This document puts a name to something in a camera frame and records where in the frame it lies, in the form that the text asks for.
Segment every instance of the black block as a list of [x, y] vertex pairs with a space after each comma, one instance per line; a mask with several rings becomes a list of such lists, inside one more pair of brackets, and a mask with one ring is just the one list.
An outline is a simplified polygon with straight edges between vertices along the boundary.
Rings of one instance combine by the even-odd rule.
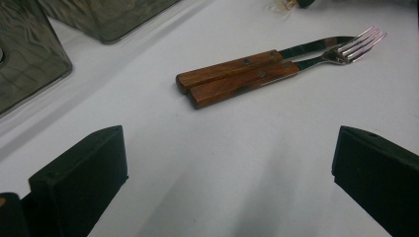
[[[85, 237], [127, 179], [121, 126], [96, 131], [29, 178], [32, 192], [23, 202], [35, 235]], [[49, 229], [37, 227], [48, 223]]]
[[0, 236], [30, 237], [19, 196], [0, 194]]
[[368, 131], [342, 126], [335, 183], [392, 236], [419, 236], [419, 156]]

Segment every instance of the white surface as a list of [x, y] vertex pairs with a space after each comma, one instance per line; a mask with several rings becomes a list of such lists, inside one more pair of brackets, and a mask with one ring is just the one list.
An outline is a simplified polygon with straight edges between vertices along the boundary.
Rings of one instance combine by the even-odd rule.
[[[74, 65], [0, 120], [0, 193], [89, 133], [121, 124], [129, 180], [92, 237], [387, 236], [340, 187], [341, 125], [419, 154], [417, 1], [316, 0], [289, 15], [273, 0], [184, 0], [114, 45], [52, 25]], [[181, 72], [375, 25], [389, 35], [348, 66], [195, 111]]]

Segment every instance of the metal blade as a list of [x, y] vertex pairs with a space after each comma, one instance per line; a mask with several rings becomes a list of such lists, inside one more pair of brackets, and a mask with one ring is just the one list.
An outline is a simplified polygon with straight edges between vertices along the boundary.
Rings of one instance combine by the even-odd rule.
[[301, 72], [303, 70], [306, 70], [324, 61], [325, 60], [323, 59], [322, 56], [318, 56], [318, 57], [310, 58], [304, 61], [294, 62], [294, 64], [298, 67], [299, 71]]
[[353, 39], [353, 37], [333, 37], [326, 39], [319, 39], [316, 41], [300, 44], [298, 46], [290, 47], [279, 51], [283, 57], [283, 61], [292, 60], [295, 57], [302, 55], [308, 55], [318, 51], [326, 50], [341, 43], [347, 42]]

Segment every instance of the cutlery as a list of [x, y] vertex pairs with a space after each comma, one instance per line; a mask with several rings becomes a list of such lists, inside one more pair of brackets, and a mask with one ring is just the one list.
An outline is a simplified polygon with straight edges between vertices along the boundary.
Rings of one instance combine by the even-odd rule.
[[333, 37], [319, 39], [280, 51], [270, 50], [261, 52], [255, 55], [223, 62], [198, 70], [181, 73], [176, 76], [176, 84], [182, 94], [187, 94], [192, 87], [243, 73], [245, 71], [250, 71], [262, 65], [279, 61], [288, 61], [297, 56], [315, 53], [343, 42], [347, 42], [352, 38], [353, 37]]
[[297, 62], [275, 62], [190, 89], [188, 97], [196, 109], [287, 79], [315, 65], [329, 62], [347, 65], [366, 55], [387, 33], [370, 27], [354, 39], [325, 51], [321, 56]]

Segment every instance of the wooden handle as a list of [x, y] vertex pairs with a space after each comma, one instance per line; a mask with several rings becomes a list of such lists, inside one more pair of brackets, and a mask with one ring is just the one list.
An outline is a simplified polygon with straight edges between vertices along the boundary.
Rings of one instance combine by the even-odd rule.
[[287, 79], [298, 71], [298, 67], [293, 62], [271, 63], [255, 70], [193, 87], [188, 97], [194, 107], [200, 109], [269, 83]]
[[186, 94], [192, 87], [219, 80], [227, 76], [243, 73], [261, 65], [282, 60], [283, 57], [276, 50], [266, 51], [214, 66], [181, 73], [176, 76], [176, 84], [178, 85], [179, 90], [183, 94]]

